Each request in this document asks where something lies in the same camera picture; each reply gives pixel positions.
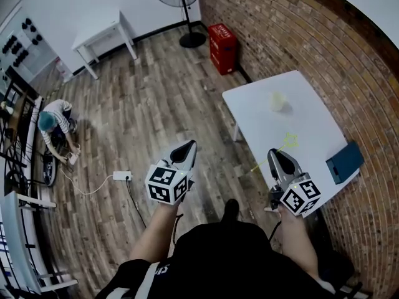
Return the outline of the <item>dark blue box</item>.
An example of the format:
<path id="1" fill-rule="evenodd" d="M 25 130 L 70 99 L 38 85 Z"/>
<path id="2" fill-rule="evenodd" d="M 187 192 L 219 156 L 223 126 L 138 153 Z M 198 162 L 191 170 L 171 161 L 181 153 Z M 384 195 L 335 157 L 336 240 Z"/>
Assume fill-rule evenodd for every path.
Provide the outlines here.
<path id="1" fill-rule="evenodd" d="M 349 142 L 338 153 L 326 161 L 335 184 L 345 182 L 364 163 L 358 144 Z"/>

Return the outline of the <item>person's left forearm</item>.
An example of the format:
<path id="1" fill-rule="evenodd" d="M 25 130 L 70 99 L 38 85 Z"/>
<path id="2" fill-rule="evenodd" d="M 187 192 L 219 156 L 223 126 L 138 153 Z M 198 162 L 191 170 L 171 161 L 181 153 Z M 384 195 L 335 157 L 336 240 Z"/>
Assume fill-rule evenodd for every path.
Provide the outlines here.
<path id="1" fill-rule="evenodd" d="M 130 260 L 156 263 L 167 258 L 179 205 L 180 202 L 173 206 L 159 203 L 149 225 L 133 246 Z"/>

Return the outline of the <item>person's right forearm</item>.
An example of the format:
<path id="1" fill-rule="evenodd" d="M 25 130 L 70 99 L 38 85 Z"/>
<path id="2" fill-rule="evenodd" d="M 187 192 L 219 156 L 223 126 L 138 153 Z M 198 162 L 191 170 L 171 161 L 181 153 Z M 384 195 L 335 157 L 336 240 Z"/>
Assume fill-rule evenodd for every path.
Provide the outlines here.
<path id="1" fill-rule="evenodd" d="M 294 261 L 303 271 L 313 279 L 319 279 L 318 259 L 310 241 L 301 216 L 293 215 L 288 208 L 279 205 L 281 216 L 282 252 Z"/>

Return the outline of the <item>small white table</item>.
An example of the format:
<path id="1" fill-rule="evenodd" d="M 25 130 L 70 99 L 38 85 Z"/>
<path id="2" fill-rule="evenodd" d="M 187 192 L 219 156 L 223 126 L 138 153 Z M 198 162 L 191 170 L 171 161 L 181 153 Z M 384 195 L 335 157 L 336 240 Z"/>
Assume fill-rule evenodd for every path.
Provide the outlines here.
<path id="1" fill-rule="evenodd" d="M 109 9 L 102 17 L 91 18 L 88 27 L 77 33 L 72 44 L 72 50 L 83 60 L 84 67 L 95 80 L 98 79 L 98 76 L 80 53 L 80 49 L 85 49 L 86 52 L 91 54 L 94 61 L 99 63 L 99 58 L 91 48 L 91 45 L 113 31 L 119 32 L 132 59 L 137 60 L 138 57 L 133 49 L 133 41 L 128 36 L 128 30 L 123 24 L 122 13 L 119 9 Z"/>

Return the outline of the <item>person's black shirt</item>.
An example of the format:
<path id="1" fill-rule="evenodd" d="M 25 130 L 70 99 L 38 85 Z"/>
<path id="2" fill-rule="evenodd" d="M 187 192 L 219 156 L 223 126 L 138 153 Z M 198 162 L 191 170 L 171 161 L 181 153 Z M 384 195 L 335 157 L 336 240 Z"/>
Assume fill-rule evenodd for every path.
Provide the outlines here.
<path id="1" fill-rule="evenodd" d="M 197 225 L 173 255 L 121 264 L 95 299 L 334 299 L 250 223 Z"/>

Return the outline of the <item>white metal rack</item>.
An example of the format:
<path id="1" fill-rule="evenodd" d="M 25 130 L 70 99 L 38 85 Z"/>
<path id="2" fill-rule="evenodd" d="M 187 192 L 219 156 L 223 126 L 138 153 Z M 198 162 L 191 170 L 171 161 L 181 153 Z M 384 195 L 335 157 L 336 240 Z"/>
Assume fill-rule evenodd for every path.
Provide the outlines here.
<path id="1" fill-rule="evenodd" d="M 47 271 L 37 236 L 28 232 L 29 228 L 34 227 L 32 215 L 29 213 L 34 211 L 34 208 L 21 206 L 21 201 L 37 206 L 56 206 L 53 202 L 34 199 L 14 191 L 0 199 L 4 235 L 14 269 L 12 275 L 18 287 L 25 291 L 42 294 L 78 284 L 76 279 L 57 283 L 51 282 L 52 277 L 56 278 L 58 275 L 67 275 L 68 273 L 50 273 Z"/>

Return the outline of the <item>black metal frame desk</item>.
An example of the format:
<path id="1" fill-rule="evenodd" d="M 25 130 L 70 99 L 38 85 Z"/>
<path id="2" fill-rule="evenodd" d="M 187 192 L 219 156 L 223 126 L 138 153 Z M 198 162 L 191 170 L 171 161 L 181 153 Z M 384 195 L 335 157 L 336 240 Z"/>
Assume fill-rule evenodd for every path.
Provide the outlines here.
<path id="1" fill-rule="evenodd" d="M 31 165 L 36 152 L 35 137 L 42 97 L 16 71 L 2 75 L 0 90 L 0 173 L 21 171 Z"/>

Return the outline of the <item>yellow-green spoon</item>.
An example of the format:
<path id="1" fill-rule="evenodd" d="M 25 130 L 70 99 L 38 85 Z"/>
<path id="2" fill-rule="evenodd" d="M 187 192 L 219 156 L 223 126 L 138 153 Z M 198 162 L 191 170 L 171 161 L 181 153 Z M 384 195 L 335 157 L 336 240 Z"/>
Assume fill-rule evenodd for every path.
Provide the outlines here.
<path id="1" fill-rule="evenodd" d="M 298 146 L 297 135 L 293 135 L 290 133 L 286 133 L 286 137 L 284 138 L 284 144 L 277 150 L 277 152 L 282 151 L 284 148 L 296 147 Z M 255 167 L 251 169 L 251 172 L 254 172 L 256 169 L 260 168 L 267 161 L 267 158 L 261 163 L 257 164 Z"/>

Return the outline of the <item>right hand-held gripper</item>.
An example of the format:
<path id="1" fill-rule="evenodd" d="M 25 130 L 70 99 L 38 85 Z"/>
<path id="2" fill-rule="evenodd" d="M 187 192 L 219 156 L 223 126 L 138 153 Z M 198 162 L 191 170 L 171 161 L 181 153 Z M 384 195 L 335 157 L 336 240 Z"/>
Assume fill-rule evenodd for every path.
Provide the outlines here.
<path id="1" fill-rule="evenodd" d="M 321 197 L 310 175 L 302 173 L 298 162 L 284 151 L 270 149 L 267 160 L 272 177 L 276 179 L 276 185 L 271 189 L 271 209 L 274 211 L 282 204 L 293 215 L 304 216 Z"/>

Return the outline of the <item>large white table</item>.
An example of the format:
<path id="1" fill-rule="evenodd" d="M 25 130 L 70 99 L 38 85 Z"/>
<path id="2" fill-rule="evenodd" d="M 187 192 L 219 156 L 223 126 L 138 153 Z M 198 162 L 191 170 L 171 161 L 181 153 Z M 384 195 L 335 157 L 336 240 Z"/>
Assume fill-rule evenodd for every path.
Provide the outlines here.
<path id="1" fill-rule="evenodd" d="M 280 92 L 286 98 L 279 112 L 270 109 L 270 95 Z M 283 151 L 295 158 L 303 172 L 321 192 L 316 205 L 304 213 L 307 217 L 339 193 L 357 176 L 354 172 L 342 184 L 335 184 L 326 161 L 347 145 L 338 124 L 297 70 L 258 80 L 223 92 L 223 99 L 251 150 L 256 165 L 267 158 L 270 149 L 284 144 L 286 133 L 297 135 L 298 146 Z M 275 185 L 266 161 L 260 166 L 268 187 Z"/>

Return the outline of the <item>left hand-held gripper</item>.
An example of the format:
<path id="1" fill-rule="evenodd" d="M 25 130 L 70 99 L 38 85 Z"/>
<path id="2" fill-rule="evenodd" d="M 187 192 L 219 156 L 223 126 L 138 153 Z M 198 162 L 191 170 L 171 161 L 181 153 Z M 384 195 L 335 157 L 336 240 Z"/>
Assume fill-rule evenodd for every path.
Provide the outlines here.
<path id="1" fill-rule="evenodd" d="M 161 159 L 152 164 L 145 178 L 147 196 L 163 204 L 179 204 L 193 185 L 191 172 L 195 164 L 197 142 L 189 140 L 170 153 L 172 163 L 181 163 L 180 169 Z"/>

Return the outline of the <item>red box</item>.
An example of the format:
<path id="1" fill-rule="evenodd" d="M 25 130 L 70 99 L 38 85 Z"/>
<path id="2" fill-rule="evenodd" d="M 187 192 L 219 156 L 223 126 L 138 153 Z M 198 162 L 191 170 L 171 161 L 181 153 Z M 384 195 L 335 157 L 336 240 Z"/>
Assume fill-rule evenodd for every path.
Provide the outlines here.
<path id="1" fill-rule="evenodd" d="M 210 59 L 221 75 L 235 71 L 236 36 L 224 25 L 208 27 Z"/>

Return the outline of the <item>white pegboard with black items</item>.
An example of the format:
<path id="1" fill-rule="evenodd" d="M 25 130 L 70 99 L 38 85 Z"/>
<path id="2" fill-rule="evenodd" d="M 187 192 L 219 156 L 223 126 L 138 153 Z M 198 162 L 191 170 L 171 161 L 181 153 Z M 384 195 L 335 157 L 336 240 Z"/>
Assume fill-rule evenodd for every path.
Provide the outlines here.
<path id="1" fill-rule="evenodd" d="M 56 58 L 32 17 L 15 8 L 0 26 L 0 72 L 12 67 L 31 82 Z"/>

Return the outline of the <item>white cup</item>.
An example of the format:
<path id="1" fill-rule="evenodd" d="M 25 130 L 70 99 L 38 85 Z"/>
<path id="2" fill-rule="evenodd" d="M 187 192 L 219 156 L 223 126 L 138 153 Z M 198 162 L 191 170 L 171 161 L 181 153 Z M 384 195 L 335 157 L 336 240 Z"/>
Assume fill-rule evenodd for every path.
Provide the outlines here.
<path id="1" fill-rule="evenodd" d="M 280 92 L 272 92 L 270 95 L 270 109 L 273 112 L 279 112 L 284 108 L 286 103 L 285 96 Z"/>

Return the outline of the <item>black chair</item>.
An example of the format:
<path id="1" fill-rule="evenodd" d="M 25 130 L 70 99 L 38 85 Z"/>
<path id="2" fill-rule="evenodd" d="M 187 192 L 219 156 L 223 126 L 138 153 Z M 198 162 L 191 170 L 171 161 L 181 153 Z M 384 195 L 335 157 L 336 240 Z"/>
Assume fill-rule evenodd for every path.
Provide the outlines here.
<path id="1" fill-rule="evenodd" d="M 317 255 L 320 285 L 329 291 L 334 299 L 356 299 L 362 283 L 358 282 L 352 288 L 346 285 L 355 272 L 352 262 L 333 250 L 319 252 Z"/>

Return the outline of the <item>person's black shoe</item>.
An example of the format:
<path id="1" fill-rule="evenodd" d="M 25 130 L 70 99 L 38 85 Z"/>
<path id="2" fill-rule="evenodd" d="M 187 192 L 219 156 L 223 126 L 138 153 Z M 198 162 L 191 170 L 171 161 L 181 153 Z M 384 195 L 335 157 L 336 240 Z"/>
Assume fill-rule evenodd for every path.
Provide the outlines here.
<path id="1" fill-rule="evenodd" d="M 230 224 L 238 220 L 239 215 L 239 203 L 236 199 L 229 199 L 224 207 L 224 214 L 221 222 L 224 224 Z"/>

